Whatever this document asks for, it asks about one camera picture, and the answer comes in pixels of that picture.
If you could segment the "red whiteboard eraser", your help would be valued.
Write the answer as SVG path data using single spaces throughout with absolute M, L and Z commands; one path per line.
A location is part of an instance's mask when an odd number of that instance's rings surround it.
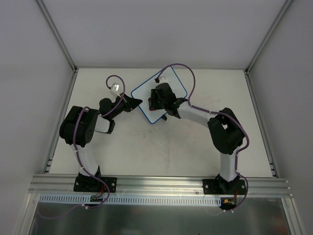
M 150 111 L 155 111 L 156 110 L 156 104 L 155 100 L 153 98 L 148 98 L 148 105 L 149 105 L 149 110 Z

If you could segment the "blue framed whiteboard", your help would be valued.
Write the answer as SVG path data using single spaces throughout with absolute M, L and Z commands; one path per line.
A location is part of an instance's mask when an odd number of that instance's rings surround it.
M 150 111 L 148 98 L 151 96 L 151 89 L 154 89 L 157 86 L 155 82 L 155 78 L 159 75 L 160 71 L 156 72 L 153 75 L 150 75 L 144 82 L 142 82 L 139 86 L 137 86 L 131 92 L 132 98 L 141 99 L 142 103 L 139 105 L 142 113 L 149 121 L 150 124 L 155 124 L 157 121 L 162 119 L 164 115 L 167 114 L 165 110 L 156 110 Z M 173 67 L 167 68 L 161 75 L 161 77 L 165 77 L 168 80 L 168 83 L 176 95 L 176 97 L 186 98 L 188 96 L 188 92 L 182 84 L 180 78 L 178 77 L 175 69 Z

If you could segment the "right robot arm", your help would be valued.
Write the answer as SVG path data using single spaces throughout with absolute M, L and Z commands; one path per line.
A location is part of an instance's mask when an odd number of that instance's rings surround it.
M 193 121 L 208 128 L 212 142 L 220 153 L 220 172 L 208 186 L 214 193 L 231 194 L 239 183 L 238 152 L 244 133 L 234 113 L 229 108 L 206 111 L 188 104 L 186 98 L 177 98 L 168 83 L 151 89 L 149 110 L 165 110 L 168 115 Z

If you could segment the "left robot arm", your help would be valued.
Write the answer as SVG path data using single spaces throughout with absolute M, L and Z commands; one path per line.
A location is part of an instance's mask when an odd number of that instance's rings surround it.
M 141 99 L 121 95 L 112 102 L 109 98 L 99 101 L 99 109 L 72 106 L 61 124 L 59 135 L 70 145 L 79 164 L 79 178 L 92 191 L 102 186 L 100 166 L 96 163 L 89 145 L 94 132 L 111 134 L 115 127 L 114 118 L 122 112 L 131 112 L 142 103 Z

